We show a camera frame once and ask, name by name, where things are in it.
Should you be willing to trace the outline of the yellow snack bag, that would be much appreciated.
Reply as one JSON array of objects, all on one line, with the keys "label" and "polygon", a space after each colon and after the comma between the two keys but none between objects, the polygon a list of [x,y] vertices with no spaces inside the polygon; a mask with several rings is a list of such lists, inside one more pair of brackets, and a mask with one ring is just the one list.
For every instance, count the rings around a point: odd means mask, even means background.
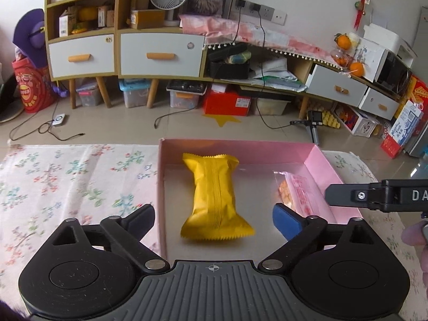
[{"label": "yellow snack bag", "polygon": [[254,235],[254,228],[236,210],[232,174],[238,158],[184,153],[182,160],[193,172],[195,190],[192,213],[181,228],[181,237],[234,240]]}]

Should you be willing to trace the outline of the pink clear snack packet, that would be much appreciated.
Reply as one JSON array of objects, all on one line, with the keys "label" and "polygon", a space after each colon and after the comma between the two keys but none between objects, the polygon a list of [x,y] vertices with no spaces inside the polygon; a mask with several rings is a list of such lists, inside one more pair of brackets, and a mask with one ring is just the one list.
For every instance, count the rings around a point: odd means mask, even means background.
[{"label": "pink clear snack packet", "polygon": [[305,176],[275,172],[281,202],[302,217],[321,215],[324,198],[315,183]]}]

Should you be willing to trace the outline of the wooden shelf cabinet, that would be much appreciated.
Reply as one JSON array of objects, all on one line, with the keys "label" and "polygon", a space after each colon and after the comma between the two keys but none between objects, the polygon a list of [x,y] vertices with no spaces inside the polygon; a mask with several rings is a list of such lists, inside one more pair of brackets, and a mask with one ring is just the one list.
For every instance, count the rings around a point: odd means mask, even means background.
[{"label": "wooden shelf cabinet", "polygon": [[44,33],[53,81],[67,82],[76,106],[79,79],[95,79],[106,106],[105,78],[119,74],[118,31],[126,25],[131,0],[45,0]]}]

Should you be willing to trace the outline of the black storage basket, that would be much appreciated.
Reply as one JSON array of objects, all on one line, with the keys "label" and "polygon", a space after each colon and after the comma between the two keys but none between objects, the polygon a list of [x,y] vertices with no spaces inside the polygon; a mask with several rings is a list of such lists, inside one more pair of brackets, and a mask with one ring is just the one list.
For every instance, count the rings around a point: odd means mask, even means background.
[{"label": "black storage basket", "polygon": [[246,43],[217,47],[208,51],[208,75],[223,80],[248,79],[251,57],[252,53]]}]

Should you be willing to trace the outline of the clear storage bin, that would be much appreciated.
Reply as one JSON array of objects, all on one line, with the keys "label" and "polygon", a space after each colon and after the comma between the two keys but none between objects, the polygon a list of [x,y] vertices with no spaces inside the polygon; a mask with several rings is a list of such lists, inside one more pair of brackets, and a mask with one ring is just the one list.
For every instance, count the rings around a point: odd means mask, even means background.
[{"label": "clear storage bin", "polygon": [[170,90],[170,107],[175,109],[194,109],[198,106],[200,95],[184,91]]}]

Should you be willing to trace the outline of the long wooden tv cabinet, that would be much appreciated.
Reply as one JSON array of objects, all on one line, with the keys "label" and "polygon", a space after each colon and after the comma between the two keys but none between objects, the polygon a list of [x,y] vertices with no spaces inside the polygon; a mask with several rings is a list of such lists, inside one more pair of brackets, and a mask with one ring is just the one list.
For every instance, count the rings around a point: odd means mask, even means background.
[{"label": "long wooden tv cabinet", "polygon": [[206,37],[180,28],[119,30],[117,71],[120,78],[180,79],[247,86],[259,92],[294,94],[335,101],[390,120],[399,103],[395,94],[358,78],[340,66],[268,46],[246,44],[245,64],[212,62],[215,52],[231,55],[234,44],[210,44]]}]

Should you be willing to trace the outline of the microwave oven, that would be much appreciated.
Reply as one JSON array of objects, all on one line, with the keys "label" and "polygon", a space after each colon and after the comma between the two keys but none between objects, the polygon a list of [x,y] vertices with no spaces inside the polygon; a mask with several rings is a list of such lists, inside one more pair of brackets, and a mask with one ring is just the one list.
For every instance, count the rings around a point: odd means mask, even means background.
[{"label": "microwave oven", "polygon": [[375,86],[397,95],[401,95],[407,89],[412,72],[389,49],[360,38],[355,60],[364,67],[363,78]]}]

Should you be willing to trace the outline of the wall power socket strip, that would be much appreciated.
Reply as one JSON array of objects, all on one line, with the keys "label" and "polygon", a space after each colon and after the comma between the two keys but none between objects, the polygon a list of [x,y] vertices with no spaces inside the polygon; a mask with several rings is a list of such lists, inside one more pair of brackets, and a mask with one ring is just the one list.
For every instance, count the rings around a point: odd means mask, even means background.
[{"label": "wall power socket strip", "polygon": [[245,0],[235,0],[232,10],[247,16],[268,20],[277,25],[285,25],[287,14],[279,9]]}]

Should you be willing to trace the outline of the pink cloth runner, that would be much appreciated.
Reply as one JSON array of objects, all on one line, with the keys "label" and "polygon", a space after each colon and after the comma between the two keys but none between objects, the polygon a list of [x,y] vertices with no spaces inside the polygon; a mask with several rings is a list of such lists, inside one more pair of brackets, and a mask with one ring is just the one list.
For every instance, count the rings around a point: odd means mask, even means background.
[{"label": "pink cloth runner", "polygon": [[184,33],[204,36],[207,45],[242,42],[256,47],[272,49],[278,53],[303,56],[339,70],[343,69],[343,66],[337,64],[328,51],[309,44],[296,36],[268,30],[249,22],[238,22],[217,17],[182,14],[180,19]]}]

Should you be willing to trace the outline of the brown cardboard box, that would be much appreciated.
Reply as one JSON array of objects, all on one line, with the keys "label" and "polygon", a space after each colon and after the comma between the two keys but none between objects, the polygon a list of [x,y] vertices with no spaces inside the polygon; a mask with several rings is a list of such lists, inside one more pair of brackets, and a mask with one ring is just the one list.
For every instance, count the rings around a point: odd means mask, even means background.
[{"label": "brown cardboard box", "polygon": [[165,11],[161,9],[133,10],[130,16],[130,27],[141,30],[161,28],[164,25]]}]

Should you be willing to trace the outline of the red shoe box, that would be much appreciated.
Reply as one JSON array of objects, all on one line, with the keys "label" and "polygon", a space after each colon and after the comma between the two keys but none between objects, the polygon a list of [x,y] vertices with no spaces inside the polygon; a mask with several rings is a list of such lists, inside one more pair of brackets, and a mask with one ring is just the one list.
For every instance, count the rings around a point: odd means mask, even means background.
[{"label": "red shoe box", "polygon": [[233,87],[226,86],[224,92],[209,88],[204,95],[202,106],[205,114],[244,117],[250,110],[251,98],[240,95]]}]

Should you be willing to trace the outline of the orange fruit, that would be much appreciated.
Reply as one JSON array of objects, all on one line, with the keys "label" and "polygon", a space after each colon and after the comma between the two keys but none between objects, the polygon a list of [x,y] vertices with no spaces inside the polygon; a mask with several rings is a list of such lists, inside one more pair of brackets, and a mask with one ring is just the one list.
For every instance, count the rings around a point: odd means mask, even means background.
[{"label": "orange fruit", "polygon": [[355,77],[363,77],[365,74],[364,64],[361,62],[353,62],[349,65],[350,74]]},{"label": "orange fruit", "polygon": [[349,38],[349,36],[345,33],[338,33],[334,37],[334,42],[336,43],[337,47],[348,51],[352,47],[352,42]]}]

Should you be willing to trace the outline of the pink cardboard box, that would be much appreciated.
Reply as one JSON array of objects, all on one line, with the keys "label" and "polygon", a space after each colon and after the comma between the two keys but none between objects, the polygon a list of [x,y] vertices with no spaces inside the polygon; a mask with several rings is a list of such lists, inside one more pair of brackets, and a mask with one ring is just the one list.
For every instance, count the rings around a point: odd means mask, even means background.
[{"label": "pink cardboard box", "polygon": [[[199,156],[229,154],[239,160],[232,173],[236,209],[255,235],[234,240],[187,240],[181,227],[192,213],[194,176],[185,153]],[[286,240],[274,227],[273,206],[281,199],[277,177],[283,172],[303,176],[321,193],[342,181],[326,155],[313,143],[162,139],[159,143],[157,210],[160,254],[169,262],[243,260],[259,262]]]}]

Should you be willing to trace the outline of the purple plush toy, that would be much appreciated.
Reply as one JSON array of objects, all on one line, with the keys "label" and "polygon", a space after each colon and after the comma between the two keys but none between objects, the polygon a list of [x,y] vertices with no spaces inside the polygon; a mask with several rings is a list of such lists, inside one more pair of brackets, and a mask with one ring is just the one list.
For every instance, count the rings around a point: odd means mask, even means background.
[{"label": "purple plush toy", "polygon": [[32,9],[20,18],[14,29],[12,43],[27,56],[35,68],[48,65],[43,9]]}]

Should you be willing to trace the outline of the floral tablecloth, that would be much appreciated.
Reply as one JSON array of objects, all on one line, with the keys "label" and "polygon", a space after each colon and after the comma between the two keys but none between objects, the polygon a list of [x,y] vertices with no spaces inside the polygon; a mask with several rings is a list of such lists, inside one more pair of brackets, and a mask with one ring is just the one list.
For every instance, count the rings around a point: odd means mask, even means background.
[{"label": "floral tablecloth", "polygon": [[[356,155],[323,151],[345,183],[376,182]],[[18,278],[32,255],[68,217],[81,224],[157,205],[157,146],[38,145],[10,147],[1,162],[1,300],[25,311]],[[411,289],[400,316],[427,320],[427,296],[416,250],[404,244],[397,214],[362,216],[407,269]]]}]

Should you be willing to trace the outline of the red gift bag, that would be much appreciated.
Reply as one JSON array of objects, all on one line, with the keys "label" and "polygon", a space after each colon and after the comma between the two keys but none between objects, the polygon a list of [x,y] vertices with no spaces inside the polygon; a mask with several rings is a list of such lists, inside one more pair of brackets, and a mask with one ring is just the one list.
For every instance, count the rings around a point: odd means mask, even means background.
[{"label": "red gift bag", "polygon": [[15,60],[12,67],[27,113],[37,113],[57,100],[48,67],[35,68],[28,58]]}]

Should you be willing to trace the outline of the milk carton box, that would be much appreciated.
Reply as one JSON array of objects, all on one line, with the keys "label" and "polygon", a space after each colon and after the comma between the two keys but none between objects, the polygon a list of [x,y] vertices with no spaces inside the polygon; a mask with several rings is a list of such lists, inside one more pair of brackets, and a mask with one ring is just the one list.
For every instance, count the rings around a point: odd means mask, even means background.
[{"label": "milk carton box", "polygon": [[403,150],[423,116],[419,107],[408,100],[401,110],[398,119],[389,130],[381,144],[381,149],[392,159]]}]

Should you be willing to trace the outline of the colorful toy box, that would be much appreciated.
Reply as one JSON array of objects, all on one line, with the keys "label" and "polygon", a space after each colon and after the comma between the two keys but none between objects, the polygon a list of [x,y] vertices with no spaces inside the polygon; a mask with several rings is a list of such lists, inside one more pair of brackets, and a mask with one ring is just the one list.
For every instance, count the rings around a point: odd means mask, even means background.
[{"label": "colorful toy box", "polygon": [[332,113],[353,136],[370,138],[380,127],[374,116],[343,103],[335,103]]}]

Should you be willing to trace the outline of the blue lid storage bin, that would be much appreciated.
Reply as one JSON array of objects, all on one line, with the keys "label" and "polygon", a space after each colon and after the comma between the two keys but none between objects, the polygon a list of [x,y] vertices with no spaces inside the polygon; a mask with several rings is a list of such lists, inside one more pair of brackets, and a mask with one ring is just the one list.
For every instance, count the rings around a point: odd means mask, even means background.
[{"label": "blue lid storage bin", "polygon": [[147,79],[119,79],[126,108],[146,106],[151,81]]}]

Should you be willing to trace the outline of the yellow egg tray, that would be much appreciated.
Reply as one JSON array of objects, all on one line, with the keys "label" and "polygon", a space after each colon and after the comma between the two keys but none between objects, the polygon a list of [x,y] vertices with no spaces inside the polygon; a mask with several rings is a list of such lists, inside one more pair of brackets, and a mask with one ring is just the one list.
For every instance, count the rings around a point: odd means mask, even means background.
[{"label": "yellow egg tray", "polygon": [[324,110],[321,113],[322,124],[329,128],[340,129],[341,124],[337,118],[328,110]]}]

